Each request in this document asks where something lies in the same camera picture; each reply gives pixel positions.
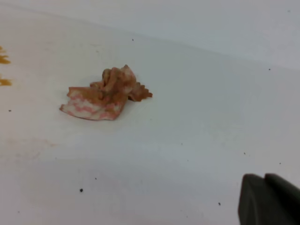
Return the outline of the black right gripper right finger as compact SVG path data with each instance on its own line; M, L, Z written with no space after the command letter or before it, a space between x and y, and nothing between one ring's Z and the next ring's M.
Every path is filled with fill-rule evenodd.
M282 205L289 211L300 210L300 189L279 175L267 173L265 181L275 191Z

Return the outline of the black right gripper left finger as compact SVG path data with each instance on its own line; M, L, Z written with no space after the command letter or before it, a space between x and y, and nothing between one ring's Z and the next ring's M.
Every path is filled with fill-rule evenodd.
M238 206L240 225L298 225L300 211L286 209L264 177L245 174Z

